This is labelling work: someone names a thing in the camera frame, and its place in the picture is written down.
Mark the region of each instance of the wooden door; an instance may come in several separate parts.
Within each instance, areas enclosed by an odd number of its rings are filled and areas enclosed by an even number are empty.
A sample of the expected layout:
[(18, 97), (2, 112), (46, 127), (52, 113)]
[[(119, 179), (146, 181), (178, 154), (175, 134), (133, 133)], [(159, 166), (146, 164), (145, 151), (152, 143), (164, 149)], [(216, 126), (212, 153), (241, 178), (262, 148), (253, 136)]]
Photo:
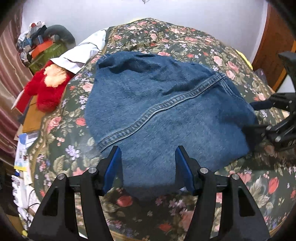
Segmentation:
[(278, 53), (296, 50), (296, 41), (285, 21), (269, 4), (262, 40), (252, 63), (254, 70), (263, 69), (268, 85), (277, 90), (286, 77)]

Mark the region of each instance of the silver screw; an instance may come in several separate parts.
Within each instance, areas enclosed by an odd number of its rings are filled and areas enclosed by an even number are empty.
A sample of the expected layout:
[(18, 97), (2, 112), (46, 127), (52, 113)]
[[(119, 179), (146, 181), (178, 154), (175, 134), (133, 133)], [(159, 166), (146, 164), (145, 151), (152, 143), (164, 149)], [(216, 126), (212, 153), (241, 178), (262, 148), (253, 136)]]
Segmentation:
[(64, 174), (64, 173), (58, 174), (57, 178), (58, 178), (59, 180), (62, 180), (62, 179), (65, 178), (65, 174)]
[(203, 173), (203, 174), (206, 174), (206, 173), (209, 172), (209, 170), (208, 170), (207, 168), (205, 168), (205, 167), (202, 167), (202, 168), (200, 169), (200, 172)]
[(95, 167), (91, 167), (90, 169), (89, 169), (89, 173), (95, 173), (96, 172), (96, 168)]
[(281, 140), (281, 137), (277, 136), (276, 139), (275, 139), (275, 142), (279, 142), (280, 140)]
[(239, 179), (239, 175), (238, 174), (232, 174), (231, 176), (232, 176), (232, 178), (234, 180), (238, 180)]

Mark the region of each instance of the bed sheet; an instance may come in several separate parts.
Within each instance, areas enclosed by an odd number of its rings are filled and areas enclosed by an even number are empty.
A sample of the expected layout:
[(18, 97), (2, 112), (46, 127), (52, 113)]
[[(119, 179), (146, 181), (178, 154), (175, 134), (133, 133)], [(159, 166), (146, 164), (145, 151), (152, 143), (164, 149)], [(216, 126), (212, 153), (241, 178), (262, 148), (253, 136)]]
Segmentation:
[[(235, 49), (193, 28), (147, 18), (108, 30), (108, 42), (69, 82), (60, 106), (45, 116), (40, 135), (29, 150), (34, 188), (40, 200), (59, 173), (82, 174), (102, 158), (94, 146), (84, 119), (92, 89), (96, 61), (106, 53), (140, 51), (197, 62), (224, 72), (247, 102), (268, 98), (273, 92), (249, 68)], [(260, 123), (282, 120), (278, 109), (257, 111)], [(249, 188), (271, 234), (285, 220), (296, 199), (295, 150), (275, 152), (263, 141), (257, 150), (216, 174), (237, 173)], [(217, 235), (222, 195), (217, 194), (212, 236)], [(197, 198), (184, 191), (139, 202), (120, 187), (100, 198), (106, 221), (115, 240), (181, 241), (186, 235)], [(79, 231), (86, 234), (79, 194), (75, 195)]]

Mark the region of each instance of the jeans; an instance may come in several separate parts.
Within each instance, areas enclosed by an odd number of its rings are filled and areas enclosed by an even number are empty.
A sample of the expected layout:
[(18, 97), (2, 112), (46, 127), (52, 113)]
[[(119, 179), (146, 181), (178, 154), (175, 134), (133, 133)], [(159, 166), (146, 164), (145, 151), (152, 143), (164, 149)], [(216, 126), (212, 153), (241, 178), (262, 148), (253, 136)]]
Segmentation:
[(139, 199), (183, 187), (175, 181), (178, 145), (216, 171), (250, 151), (242, 127), (258, 123), (225, 74), (124, 51), (98, 60), (85, 119), (104, 157), (121, 148), (123, 186)]

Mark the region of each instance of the pink satin curtain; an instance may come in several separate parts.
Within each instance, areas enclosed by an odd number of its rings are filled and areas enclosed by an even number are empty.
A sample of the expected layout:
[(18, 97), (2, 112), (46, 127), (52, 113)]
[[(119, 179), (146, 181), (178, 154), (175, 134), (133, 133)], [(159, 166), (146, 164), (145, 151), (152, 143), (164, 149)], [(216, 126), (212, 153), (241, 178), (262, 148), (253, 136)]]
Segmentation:
[(24, 85), (32, 78), (16, 50), (22, 24), (22, 8), (16, 9), (0, 36), (0, 160), (13, 165), (16, 144), (13, 140), (19, 123), (11, 107)]

